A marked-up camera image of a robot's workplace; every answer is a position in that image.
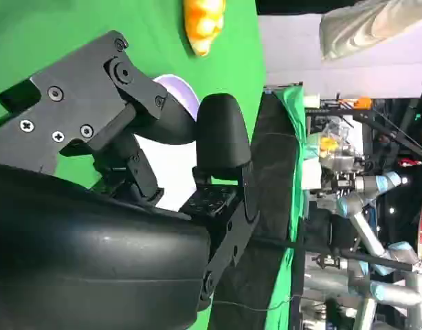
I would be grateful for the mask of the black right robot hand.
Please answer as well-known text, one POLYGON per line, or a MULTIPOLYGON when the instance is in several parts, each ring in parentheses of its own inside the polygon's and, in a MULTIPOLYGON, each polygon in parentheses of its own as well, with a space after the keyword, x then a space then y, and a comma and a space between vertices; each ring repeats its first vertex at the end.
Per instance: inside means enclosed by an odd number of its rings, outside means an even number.
POLYGON ((0 93, 0 329, 186 329, 259 219, 236 99, 196 116, 110 31, 0 93))

